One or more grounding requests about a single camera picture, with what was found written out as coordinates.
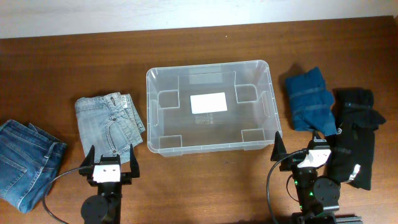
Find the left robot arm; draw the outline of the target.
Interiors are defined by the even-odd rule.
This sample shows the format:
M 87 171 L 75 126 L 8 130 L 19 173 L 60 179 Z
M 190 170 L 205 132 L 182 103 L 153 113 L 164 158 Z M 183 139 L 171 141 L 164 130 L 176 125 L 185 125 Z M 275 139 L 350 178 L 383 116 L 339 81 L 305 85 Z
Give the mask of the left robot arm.
M 120 224 L 122 186 L 131 185 L 132 179 L 140 177 L 133 146 L 130 146 L 129 157 L 130 171 L 123 172 L 120 155 L 101 156 L 99 162 L 95 162 L 95 147 L 91 147 L 79 170 L 79 174 L 97 188 L 97 194 L 88 197 L 81 206 L 85 224 Z

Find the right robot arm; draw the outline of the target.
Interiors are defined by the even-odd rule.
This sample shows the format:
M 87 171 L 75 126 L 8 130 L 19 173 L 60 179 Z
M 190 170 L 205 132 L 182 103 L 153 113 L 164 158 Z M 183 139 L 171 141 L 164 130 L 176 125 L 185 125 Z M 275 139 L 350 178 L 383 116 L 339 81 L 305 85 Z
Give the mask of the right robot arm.
M 300 211 L 291 215 L 290 223 L 349 224 L 363 222 L 359 216 L 335 215 L 335 212 L 340 209 L 338 200 L 340 199 L 341 185 L 329 177 L 319 176 L 317 172 L 317 169 L 326 164 L 330 155 L 331 147 L 315 131 L 306 148 L 292 153 L 286 151 L 280 132 L 275 133 L 271 155 L 271 161 L 274 161 L 275 164 L 271 167 L 266 180 L 267 205 L 274 223 L 278 221 L 271 205 L 270 180 L 276 167 L 281 172 L 291 171 L 292 174 L 288 179 L 294 180 Z

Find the teal garment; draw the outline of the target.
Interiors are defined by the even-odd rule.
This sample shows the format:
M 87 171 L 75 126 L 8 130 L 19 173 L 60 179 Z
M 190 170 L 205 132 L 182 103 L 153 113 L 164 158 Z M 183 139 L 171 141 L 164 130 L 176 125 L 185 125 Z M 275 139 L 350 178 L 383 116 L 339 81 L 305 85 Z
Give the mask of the teal garment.
M 335 117 L 331 112 L 335 101 L 318 67 L 286 78 L 285 87 L 296 131 L 316 130 L 325 136 L 336 134 Z

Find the light blue jeans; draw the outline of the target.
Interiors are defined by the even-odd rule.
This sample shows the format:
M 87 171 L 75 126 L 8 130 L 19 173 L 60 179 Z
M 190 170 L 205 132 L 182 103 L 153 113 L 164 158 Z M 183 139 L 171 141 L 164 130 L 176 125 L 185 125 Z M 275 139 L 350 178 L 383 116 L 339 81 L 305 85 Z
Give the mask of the light blue jeans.
M 144 124 L 129 94 L 119 92 L 75 103 L 78 130 L 85 155 L 95 147 L 95 162 L 101 157 L 120 156 L 130 161 L 130 147 L 143 142 Z

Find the black garment with logo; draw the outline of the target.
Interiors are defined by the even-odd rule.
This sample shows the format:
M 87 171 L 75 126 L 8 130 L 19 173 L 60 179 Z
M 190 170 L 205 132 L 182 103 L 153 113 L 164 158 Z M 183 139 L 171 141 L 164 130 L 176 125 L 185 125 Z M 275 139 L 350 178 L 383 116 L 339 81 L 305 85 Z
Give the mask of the black garment with logo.
M 375 134 L 371 128 L 343 122 L 331 147 L 327 176 L 339 183 L 371 190 Z

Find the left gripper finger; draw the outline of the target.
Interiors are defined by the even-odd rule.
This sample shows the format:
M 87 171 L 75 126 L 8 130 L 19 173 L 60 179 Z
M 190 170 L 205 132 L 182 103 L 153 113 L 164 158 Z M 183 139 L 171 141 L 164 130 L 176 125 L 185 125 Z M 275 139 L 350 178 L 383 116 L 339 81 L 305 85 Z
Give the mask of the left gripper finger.
M 131 179 L 133 178 L 139 178 L 140 177 L 140 168 L 139 168 L 139 164 L 138 161 L 134 155 L 134 147 L 132 144 L 130 144 L 130 173 L 129 173 L 129 177 Z
M 95 147 L 91 146 L 88 155 L 85 157 L 80 165 L 79 174 L 82 176 L 92 176 L 94 170 L 95 161 Z

